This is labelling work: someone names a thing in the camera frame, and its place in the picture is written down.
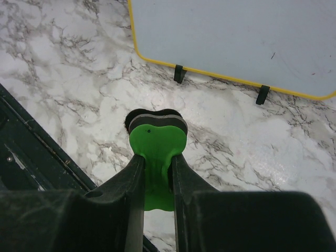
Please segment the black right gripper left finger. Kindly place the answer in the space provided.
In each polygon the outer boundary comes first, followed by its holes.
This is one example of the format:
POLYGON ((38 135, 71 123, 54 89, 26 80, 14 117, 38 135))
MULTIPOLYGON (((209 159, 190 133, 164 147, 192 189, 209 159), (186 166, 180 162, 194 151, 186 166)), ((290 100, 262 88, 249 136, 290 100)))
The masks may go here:
POLYGON ((142 251, 145 160, 94 190, 1 193, 1 251, 142 251))

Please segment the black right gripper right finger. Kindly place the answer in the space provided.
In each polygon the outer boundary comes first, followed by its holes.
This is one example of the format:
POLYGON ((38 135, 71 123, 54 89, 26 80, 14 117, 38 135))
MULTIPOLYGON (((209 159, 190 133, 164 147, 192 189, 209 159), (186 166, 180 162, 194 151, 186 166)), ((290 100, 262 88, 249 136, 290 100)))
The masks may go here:
POLYGON ((318 203, 303 192, 221 192, 172 159, 177 251, 335 251, 318 203))

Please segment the green whiteboard eraser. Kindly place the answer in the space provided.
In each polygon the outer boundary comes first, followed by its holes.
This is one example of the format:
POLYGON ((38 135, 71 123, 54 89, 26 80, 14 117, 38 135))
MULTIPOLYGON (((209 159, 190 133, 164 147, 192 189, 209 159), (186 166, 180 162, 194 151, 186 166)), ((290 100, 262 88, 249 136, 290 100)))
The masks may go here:
POLYGON ((174 210, 172 158, 186 147, 188 126, 173 109, 135 109, 124 121, 134 154, 145 159, 144 209, 174 210))

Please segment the yellow framed whiteboard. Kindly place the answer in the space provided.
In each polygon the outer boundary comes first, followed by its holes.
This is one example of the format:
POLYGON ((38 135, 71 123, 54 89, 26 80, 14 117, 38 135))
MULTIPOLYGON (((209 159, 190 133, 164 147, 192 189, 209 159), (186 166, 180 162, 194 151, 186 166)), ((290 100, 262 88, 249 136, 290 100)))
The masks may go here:
POLYGON ((335 1, 129 1, 136 53, 314 100, 335 96, 335 1))

